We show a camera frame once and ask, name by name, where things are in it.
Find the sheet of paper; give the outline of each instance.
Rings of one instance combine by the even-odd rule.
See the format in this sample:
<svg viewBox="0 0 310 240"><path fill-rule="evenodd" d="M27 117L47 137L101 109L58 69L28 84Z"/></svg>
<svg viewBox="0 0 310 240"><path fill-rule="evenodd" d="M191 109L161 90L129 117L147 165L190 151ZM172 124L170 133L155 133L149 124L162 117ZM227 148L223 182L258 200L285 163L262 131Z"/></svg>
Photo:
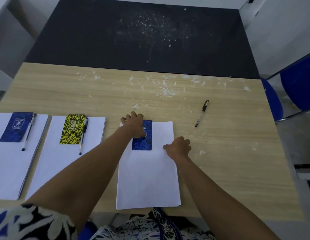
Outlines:
<svg viewBox="0 0 310 240"><path fill-rule="evenodd" d="M119 161L117 210L181 205L177 167L163 149L173 140L173 122L153 122L151 151L133 151L129 142Z"/></svg>
<svg viewBox="0 0 310 240"><path fill-rule="evenodd" d="M11 115L11 113L0 113L0 138ZM19 198L47 119L48 115L37 115L25 151L21 149L26 135L21 142L0 142L0 199L17 200Z"/></svg>
<svg viewBox="0 0 310 240"><path fill-rule="evenodd" d="M83 154L101 143L105 127L105 117L88 117L89 122L84 137ZM66 116L53 116L45 143L30 184L26 199L57 173L79 158L80 145L61 145L61 133Z"/></svg>

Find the pen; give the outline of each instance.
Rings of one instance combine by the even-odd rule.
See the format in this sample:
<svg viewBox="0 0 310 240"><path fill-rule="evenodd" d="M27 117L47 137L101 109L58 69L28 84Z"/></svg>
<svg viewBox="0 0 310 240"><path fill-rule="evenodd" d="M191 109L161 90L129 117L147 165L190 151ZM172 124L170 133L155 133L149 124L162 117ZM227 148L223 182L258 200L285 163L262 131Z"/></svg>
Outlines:
<svg viewBox="0 0 310 240"><path fill-rule="evenodd" d="M81 144L80 144L80 148L79 148L79 155L82 154L83 151L83 142L84 142L84 135L86 133L86 129L87 129L87 125L88 125L88 118L85 118L85 122L84 122L84 127L83 127L83 133L82 133L82 138L81 138Z"/></svg>
<svg viewBox="0 0 310 240"><path fill-rule="evenodd" d="M29 124L29 129L28 129L27 137L26 137L26 140L24 141L24 146L22 148L22 151L25 151L25 149L26 149L26 143L28 141L28 137L29 137L30 131L31 131L32 127L33 127L33 124L35 122L36 116L37 116L37 114L35 114L35 113L32 116L32 119L31 119L30 124Z"/></svg>
<svg viewBox="0 0 310 240"><path fill-rule="evenodd" d="M197 123L196 123L195 127L197 127L199 125L199 122L200 122L200 120L201 120L201 118L202 118L202 116L203 116L203 114L204 114L204 112L205 112L205 110L207 108L208 103L209 103L209 100L206 100L205 103L204 103L204 106L203 106L202 113L200 114L199 119L197 120Z"/></svg>

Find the person's right arm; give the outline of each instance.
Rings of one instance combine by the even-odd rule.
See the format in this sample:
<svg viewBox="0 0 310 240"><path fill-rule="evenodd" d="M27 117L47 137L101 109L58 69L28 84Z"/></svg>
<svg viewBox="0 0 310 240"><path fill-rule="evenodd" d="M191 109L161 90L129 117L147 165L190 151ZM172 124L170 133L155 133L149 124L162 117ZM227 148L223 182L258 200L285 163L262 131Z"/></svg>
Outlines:
<svg viewBox="0 0 310 240"><path fill-rule="evenodd" d="M253 212L226 193L188 157L190 141L176 138L165 145L167 155L181 172L206 224L218 240L280 240Z"/></svg>

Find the hand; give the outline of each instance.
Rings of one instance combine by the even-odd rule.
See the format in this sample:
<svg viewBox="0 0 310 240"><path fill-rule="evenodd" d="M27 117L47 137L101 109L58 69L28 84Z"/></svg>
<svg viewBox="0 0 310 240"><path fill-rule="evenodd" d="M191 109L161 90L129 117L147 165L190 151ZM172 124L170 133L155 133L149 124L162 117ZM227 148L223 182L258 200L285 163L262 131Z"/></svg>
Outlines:
<svg viewBox="0 0 310 240"><path fill-rule="evenodd" d="M163 148L166 150L167 155L175 162L180 158L188 158L188 153L192 149L189 145L190 140L185 140L184 137L177 137L172 144L164 145Z"/></svg>
<svg viewBox="0 0 310 240"><path fill-rule="evenodd" d="M143 129L143 118L144 115L141 113L137 115L134 111L131 115L127 114L126 118L122 117L120 121L123 127L129 128L129 131L133 138L145 137L145 132Z"/></svg>

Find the notebook logo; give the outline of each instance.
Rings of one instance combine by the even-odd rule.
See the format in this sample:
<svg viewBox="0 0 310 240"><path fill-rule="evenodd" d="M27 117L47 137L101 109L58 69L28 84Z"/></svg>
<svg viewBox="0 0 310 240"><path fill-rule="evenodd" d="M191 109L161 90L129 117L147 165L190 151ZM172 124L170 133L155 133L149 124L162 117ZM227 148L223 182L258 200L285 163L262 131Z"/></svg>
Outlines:
<svg viewBox="0 0 310 240"><path fill-rule="evenodd" d="M72 131L77 130L77 124L78 124L79 120L71 120L70 121L70 126L69 129Z"/></svg>
<svg viewBox="0 0 310 240"><path fill-rule="evenodd" d="M146 125L143 125L143 130L144 130L144 133L145 133L145 137L147 137L147 126Z"/></svg>
<svg viewBox="0 0 310 240"><path fill-rule="evenodd" d="M25 121L25 118L16 118L14 123L13 123L12 128L13 129L21 129L21 127L24 124L24 121Z"/></svg>

